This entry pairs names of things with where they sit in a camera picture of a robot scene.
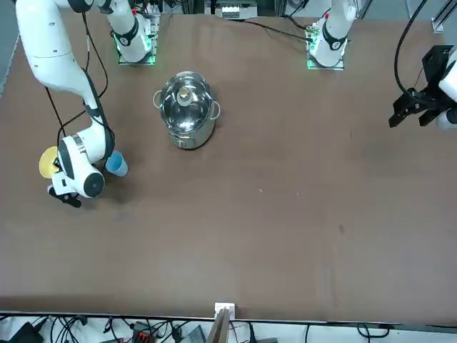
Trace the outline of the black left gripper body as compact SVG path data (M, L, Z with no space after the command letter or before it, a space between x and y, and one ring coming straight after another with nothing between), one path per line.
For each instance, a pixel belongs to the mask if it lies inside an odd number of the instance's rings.
M434 45L422 58L427 81L425 88L427 95L437 95L438 83L446 70L451 51L451 45Z

